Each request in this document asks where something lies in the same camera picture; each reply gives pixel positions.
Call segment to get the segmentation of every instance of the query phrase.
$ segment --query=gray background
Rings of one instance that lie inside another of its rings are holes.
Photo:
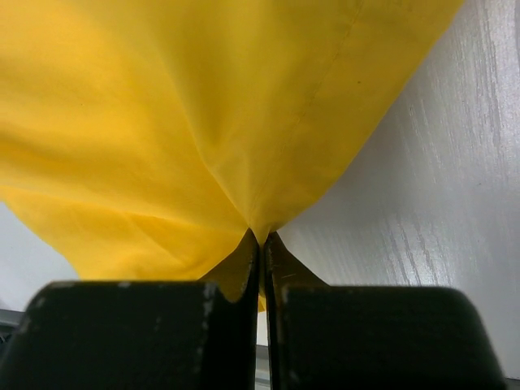
[[[516,378],[519,61],[520,0],[468,0],[344,176],[280,232],[332,284],[466,292]],[[75,277],[0,205],[0,308],[22,310],[43,284]]]

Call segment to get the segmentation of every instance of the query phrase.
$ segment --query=yellow fabric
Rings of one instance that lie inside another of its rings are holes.
[[[2,199],[84,278],[198,278],[318,200],[460,3],[2,0]]]

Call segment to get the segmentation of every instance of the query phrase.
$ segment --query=textured white panel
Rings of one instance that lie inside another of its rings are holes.
[[[280,232],[332,284],[461,289],[510,377],[520,377],[519,55],[520,0],[467,1],[344,176]]]
[[[0,309],[24,310],[52,280],[77,279],[67,260],[0,202]]]

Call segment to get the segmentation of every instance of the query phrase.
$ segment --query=yellow cloth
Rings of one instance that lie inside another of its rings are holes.
[[[0,193],[86,279],[196,279],[341,175],[460,0],[2,0]]]

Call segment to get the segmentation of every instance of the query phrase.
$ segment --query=white surface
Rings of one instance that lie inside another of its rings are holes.
[[[0,309],[23,310],[52,280],[77,279],[67,260],[0,202]]]
[[[454,286],[520,377],[520,1],[467,1],[332,190],[280,235],[331,284]]]

